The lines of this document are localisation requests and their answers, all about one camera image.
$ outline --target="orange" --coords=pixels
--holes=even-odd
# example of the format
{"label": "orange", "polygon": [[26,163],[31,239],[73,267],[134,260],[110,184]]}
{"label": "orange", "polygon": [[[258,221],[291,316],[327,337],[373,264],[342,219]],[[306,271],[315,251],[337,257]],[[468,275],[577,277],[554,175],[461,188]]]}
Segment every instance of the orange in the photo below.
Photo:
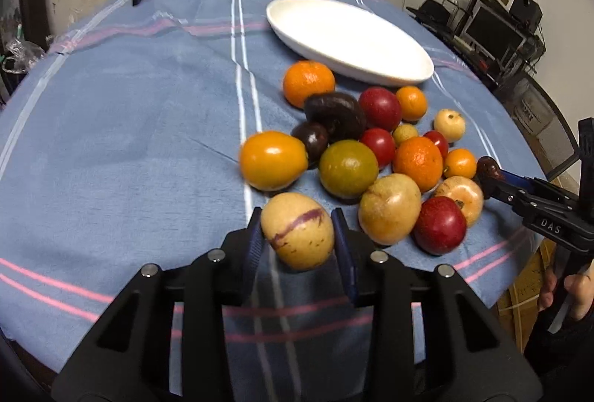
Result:
{"label": "orange", "polygon": [[397,174],[406,174],[417,183],[421,192],[435,186],[443,173],[443,158],[440,150],[426,137],[413,137],[405,140],[392,162]]}
{"label": "orange", "polygon": [[303,142],[274,130],[254,134],[239,151],[241,174],[260,191],[284,189],[305,172],[307,165]]}
{"label": "orange", "polygon": [[461,175],[472,179],[476,174],[476,159],[467,149],[451,150],[444,161],[444,176]]}
{"label": "orange", "polygon": [[302,109],[307,97],[334,91],[335,84],[330,68],[318,62],[302,60],[291,65],[284,74],[284,97],[293,107]]}
{"label": "orange", "polygon": [[427,113],[427,98],[420,88],[402,87],[396,92],[402,107],[402,120],[415,122]]}

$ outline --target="mesh chair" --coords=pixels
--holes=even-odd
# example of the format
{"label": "mesh chair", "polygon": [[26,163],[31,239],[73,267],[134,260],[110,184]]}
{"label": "mesh chair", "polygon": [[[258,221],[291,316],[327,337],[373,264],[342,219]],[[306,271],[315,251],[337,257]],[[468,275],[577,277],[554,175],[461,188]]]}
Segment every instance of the mesh chair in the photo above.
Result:
{"label": "mesh chair", "polygon": [[548,181],[578,160],[578,145],[555,102],[526,72],[494,92],[522,132]]}

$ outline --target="metal screw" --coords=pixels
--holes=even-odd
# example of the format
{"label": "metal screw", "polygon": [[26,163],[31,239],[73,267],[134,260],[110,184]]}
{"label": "metal screw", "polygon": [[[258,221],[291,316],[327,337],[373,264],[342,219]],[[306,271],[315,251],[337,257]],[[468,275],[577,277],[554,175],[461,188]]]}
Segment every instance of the metal screw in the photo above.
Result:
{"label": "metal screw", "polygon": [[385,251],[376,249],[375,251],[373,251],[369,257],[371,258],[371,260],[374,263],[385,263],[386,261],[388,261],[388,254]]}
{"label": "metal screw", "polygon": [[159,272],[159,267],[153,263],[147,263],[142,268],[140,268],[140,274],[146,278],[150,278],[151,276],[155,276]]}
{"label": "metal screw", "polygon": [[217,248],[210,250],[207,256],[209,257],[209,260],[211,260],[213,263],[220,263],[222,260],[225,259],[226,255],[222,249]]}
{"label": "metal screw", "polygon": [[454,276],[455,270],[450,265],[439,265],[437,267],[437,272],[441,274],[444,278],[451,278]]}

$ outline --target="black speaker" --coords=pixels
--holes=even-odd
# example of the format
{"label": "black speaker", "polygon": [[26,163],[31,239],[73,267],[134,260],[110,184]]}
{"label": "black speaker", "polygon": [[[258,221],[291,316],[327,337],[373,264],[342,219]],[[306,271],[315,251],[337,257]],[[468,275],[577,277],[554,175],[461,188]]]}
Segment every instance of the black speaker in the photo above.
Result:
{"label": "black speaker", "polygon": [[522,23],[530,33],[535,33],[542,19],[542,10],[534,0],[514,0],[510,15]]}

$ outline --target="clear plastic bag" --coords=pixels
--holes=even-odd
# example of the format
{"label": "clear plastic bag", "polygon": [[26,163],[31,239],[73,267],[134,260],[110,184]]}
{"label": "clear plastic bag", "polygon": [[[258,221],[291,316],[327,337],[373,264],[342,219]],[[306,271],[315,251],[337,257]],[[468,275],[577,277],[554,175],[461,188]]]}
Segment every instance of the clear plastic bag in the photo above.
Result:
{"label": "clear plastic bag", "polygon": [[[39,60],[45,57],[45,52],[40,46],[16,38],[8,42],[6,50],[10,54],[7,54],[2,62],[2,69],[7,73],[28,73]],[[7,61],[12,64],[10,68],[7,67]]]}

